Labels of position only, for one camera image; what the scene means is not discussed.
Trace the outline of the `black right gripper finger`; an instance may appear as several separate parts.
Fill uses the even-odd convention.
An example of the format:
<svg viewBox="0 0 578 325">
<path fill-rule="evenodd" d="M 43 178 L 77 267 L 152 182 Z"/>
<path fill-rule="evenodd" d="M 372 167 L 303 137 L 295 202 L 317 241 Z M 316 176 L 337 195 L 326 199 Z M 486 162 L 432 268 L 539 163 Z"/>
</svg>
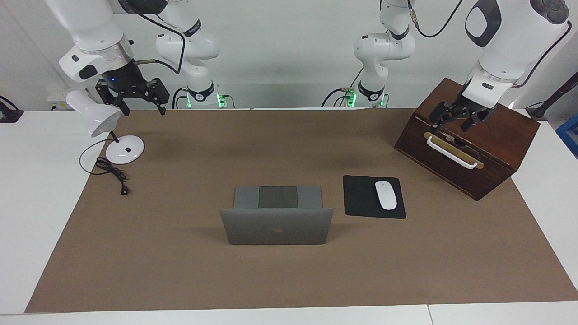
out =
<svg viewBox="0 0 578 325">
<path fill-rule="evenodd" d="M 165 105 L 167 105 L 169 97 L 169 91 L 160 78 L 153 78 L 153 80 L 146 82 L 146 101 L 156 105 L 162 116 L 167 113 Z"/>
<path fill-rule="evenodd" d="M 105 105 L 113 105 L 120 109 L 124 116 L 130 115 L 130 109 L 128 105 L 124 102 L 124 95 L 119 94 L 115 97 L 112 92 L 110 91 L 109 86 L 107 83 L 97 83 L 96 84 L 96 91 L 100 96 L 100 99 L 103 101 Z"/>
</svg>

